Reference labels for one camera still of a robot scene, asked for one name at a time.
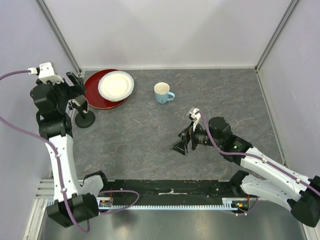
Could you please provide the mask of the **black phone stand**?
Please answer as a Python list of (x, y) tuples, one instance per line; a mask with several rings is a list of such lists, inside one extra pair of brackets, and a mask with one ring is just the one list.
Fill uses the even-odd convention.
[(73, 103), (73, 99), (69, 103), (69, 109), (70, 110), (76, 110), (77, 114), (75, 115), (74, 122), (79, 128), (88, 128), (93, 125), (93, 123), (96, 120), (95, 114), (88, 109), (87, 113), (80, 112), (76, 108), (76, 105)]

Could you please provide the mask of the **smartphone with beige case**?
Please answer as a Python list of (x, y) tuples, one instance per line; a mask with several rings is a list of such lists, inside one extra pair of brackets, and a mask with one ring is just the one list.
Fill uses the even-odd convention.
[(87, 99), (83, 96), (77, 96), (73, 99), (73, 103), (76, 105), (76, 108), (79, 112), (87, 113), (89, 109), (89, 104)]

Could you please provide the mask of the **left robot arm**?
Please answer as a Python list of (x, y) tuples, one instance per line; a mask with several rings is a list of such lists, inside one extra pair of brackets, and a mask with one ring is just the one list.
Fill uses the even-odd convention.
[(74, 155), (72, 120), (66, 109), (76, 109), (75, 122), (88, 128), (95, 122), (95, 114), (89, 110), (84, 94), (84, 80), (73, 72), (67, 72), (69, 85), (59, 75), (39, 77), (30, 91), (38, 111), (36, 121), (39, 135), (48, 150), (54, 182), (53, 205), (47, 208), (50, 219), (68, 228), (99, 215), (97, 197), (110, 191), (106, 175), (101, 171), (88, 174), (78, 180)]

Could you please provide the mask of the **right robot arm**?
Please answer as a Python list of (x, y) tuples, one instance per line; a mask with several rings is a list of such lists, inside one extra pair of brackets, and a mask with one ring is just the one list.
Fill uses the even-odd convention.
[(191, 123), (178, 134), (170, 149), (188, 154), (188, 144), (212, 146), (228, 162), (251, 170), (262, 179), (239, 170), (230, 179), (229, 191), (261, 197), (287, 209), (299, 222), (314, 228), (320, 221), (320, 178), (309, 178), (269, 158), (248, 141), (236, 136), (223, 117), (213, 117), (203, 128), (199, 115), (189, 115)]

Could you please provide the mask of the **red round plate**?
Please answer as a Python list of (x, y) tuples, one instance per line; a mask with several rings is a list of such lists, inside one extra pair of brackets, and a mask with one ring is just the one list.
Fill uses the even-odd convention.
[(96, 73), (94, 73), (93, 75), (91, 75), (86, 82), (84, 83), (85, 86), (85, 95), (84, 97), (87, 99), (88, 104), (96, 109), (100, 109), (100, 110), (109, 110), (109, 109), (114, 109), (120, 105), (122, 105), (127, 99), (123, 99), (120, 101), (116, 101), (116, 102), (112, 102), (109, 101), (107, 99), (104, 99), (99, 91), (98, 91), (98, 85), (99, 85), (99, 81), (101, 80), (101, 78), (111, 72), (117, 71), (116, 69), (104, 69), (101, 71), (98, 71)]

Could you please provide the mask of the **white paper plate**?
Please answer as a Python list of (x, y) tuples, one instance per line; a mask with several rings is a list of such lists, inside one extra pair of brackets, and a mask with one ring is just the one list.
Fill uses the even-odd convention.
[(119, 102), (129, 97), (134, 90), (133, 77), (125, 71), (112, 71), (105, 74), (98, 83), (99, 94), (108, 101)]

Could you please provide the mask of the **light blue mug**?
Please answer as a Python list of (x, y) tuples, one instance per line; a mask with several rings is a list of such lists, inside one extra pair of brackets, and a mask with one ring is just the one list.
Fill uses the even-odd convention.
[(159, 104), (166, 104), (175, 99), (175, 94), (170, 91), (170, 86), (165, 82), (159, 82), (154, 86), (155, 99)]

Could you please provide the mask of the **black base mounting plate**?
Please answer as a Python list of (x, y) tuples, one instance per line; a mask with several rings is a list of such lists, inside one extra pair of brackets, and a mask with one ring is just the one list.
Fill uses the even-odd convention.
[(136, 206), (221, 205), (223, 198), (242, 198), (228, 181), (219, 180), (109, 180), (108, 190), (132, 190), (139, 193)]

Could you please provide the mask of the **left aluminium frame post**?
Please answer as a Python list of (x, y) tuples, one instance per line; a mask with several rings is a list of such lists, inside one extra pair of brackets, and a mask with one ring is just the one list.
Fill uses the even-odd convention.
[(46, 4), (45, 0), (35, 0), (34, 1), (38, 6), (39, 10), (41, 11), (42, 15), (44, 16), (46, 22), (48, 23), (51, 31), (53, 32), (56, 40), (58, 41), (60, 47), (62, 48), (64, 54), (66, 55), (68, 61), (77, 72), (78, 75), (82, 73), (82, 69), (80, 68), (79, 64), (77, 63), (76, 58), (74, 57), (69, 45), (67, 44), (66, 39), (63, 36), (57, 22), (53, 14), (51, 13), (48, 5)]

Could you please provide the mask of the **aluminium frame post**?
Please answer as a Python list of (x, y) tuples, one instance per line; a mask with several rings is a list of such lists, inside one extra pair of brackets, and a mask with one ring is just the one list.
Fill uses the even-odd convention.
[(77, 63), (76, 58), (74, 57), (69, 45), (67, 44), (66, 39), (63, 36), (57, 22), (53, 14), (51, 13), (48, 5), (46, 4), (45, 0), (35, 0), (34, 1), (38, 6), (39, 10), (41, 11), (42, 15), (44, 16), (46, 22), (48, 23), (51, 31), (53, 32), (56, 40), (58, 41), (60, 47), (62, 48), (64, 54), (66, 55), (68, 61), (77, 72), (78, 75), (82, 73), (82, 69), (80, 68), (79, 64)]
[(289, 22), (291, 16), (293, 15), (294, 11), (296, 10), (300, 0), (291, 0), (289, 2), (288, 7), (286, 8), (283, 16), (281, 17), (277, 27), (275, 28), (270, 40), (268, 41), (265, 49), (262, 52), (257, 64), (255, 65), (254, 69), (255, 72), (258, 73), (262, 68), (263, 64), (265, 63), (267, 57), (270, 55), (271, 51), (273, 50), (277, 40), (281, 36), (284, 28), (286, 27), (287, 23)]

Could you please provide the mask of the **right aluminium frame post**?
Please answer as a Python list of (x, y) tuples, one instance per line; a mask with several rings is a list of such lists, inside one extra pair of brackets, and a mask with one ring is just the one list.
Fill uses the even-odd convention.
[(270, 40), (268, 41), (265, 49), (262, 52), (257, 64), (255, 65), (254, 69), (255, 72), (258, 73), (262, 68), (263, 64), (265, 63), (267, 57), (270, 55), (271, 51), (273, 50), (277, 40), (281, 36), (284, 28), (286, 27), (287, 23), (289, 22), (291, 16), (293, 15), (294, 11), (296, 10), (300, 0), (291, 0), (289, 2), (288, 7), (286, 8), (283, 16), (281, 17), (277, 27), (275, 28)]

